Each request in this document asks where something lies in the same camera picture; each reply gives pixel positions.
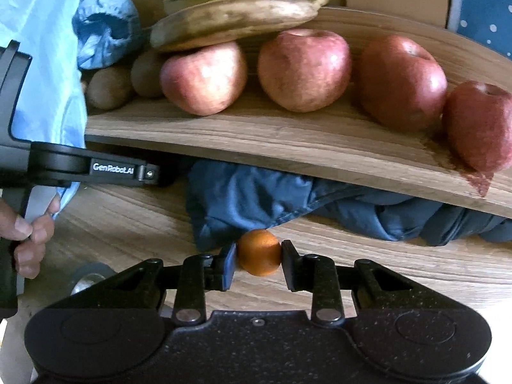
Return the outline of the person's left hand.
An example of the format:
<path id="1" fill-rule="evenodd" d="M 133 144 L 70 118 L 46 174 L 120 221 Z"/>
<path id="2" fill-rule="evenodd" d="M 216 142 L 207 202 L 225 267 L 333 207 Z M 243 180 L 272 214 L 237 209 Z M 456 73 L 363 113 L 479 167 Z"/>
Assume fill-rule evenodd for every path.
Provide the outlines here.
<path id="1" fill-rule="evenodd" d="M 20 276 L 28 279 L 38 276 L 46 253 L 46 243 L 55 232 L 53 216 L 59 210 L 60 196 L 56 194 L 46 212 L 29 223 L 1 199 L 1 237 L 18 242 L 14 258 Z"/>

